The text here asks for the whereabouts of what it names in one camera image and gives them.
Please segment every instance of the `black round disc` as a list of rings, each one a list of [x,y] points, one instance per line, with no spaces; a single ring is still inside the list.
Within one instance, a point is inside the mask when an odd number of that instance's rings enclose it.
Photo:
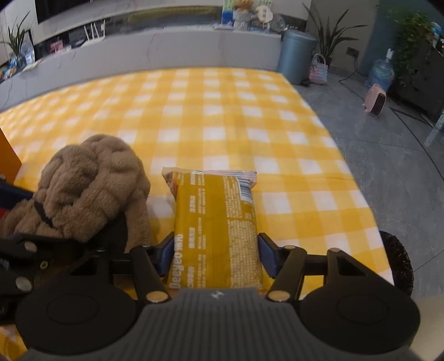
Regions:
[[[409,345],[420,322],[415,303],[374,277],[344,277],[309,293],[299,305],[319,340],[351,353],[380,354]]]
[[[16,326],[28,348],[77,355],[118,340],[136,318],[136,304],[124,291],[77,276],[25,297],[17,307]]]

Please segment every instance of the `black strap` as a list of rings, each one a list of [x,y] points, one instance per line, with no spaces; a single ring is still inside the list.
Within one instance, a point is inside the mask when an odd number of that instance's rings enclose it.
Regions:
[[[51,228],[54,228],[51,218],[49,218],[45,213],[45,210],[43,208],[43,204],[34,201],[34,207],[35,207],[37,213],[39,214],[40,218],[42,219],[42,221],[45,222]]]

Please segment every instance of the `blue wall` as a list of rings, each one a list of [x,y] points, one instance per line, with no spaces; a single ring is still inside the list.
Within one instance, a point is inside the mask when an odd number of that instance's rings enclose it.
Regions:
[[[403,6],[424,12],[430,21],[435,21],[444,29],[442,16],[427,0],[381,0],[376,15],[373,32],[364,57],[359,64],[359,71],[367,75],[376,59],[385,58],[388,48],[393,48],[398,25],[387,18],[387,11],[395,6]]]

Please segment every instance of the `trash can lid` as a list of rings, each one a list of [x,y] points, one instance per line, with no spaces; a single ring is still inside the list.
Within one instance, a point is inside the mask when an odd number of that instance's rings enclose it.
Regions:
[[[304,41],[306,43],[317,43],[316,37],[311,35],[309,32],[302,32],[299,30],[288,29],[285,32],[285,36],[289,36],[293,39],[298,39],[299,41]]]

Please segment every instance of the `television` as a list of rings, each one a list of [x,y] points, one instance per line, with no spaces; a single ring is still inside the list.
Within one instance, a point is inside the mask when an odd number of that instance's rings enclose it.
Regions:
[[[90,1],[92,0],[35,0],[37,22],[41,23],[54,15]]]

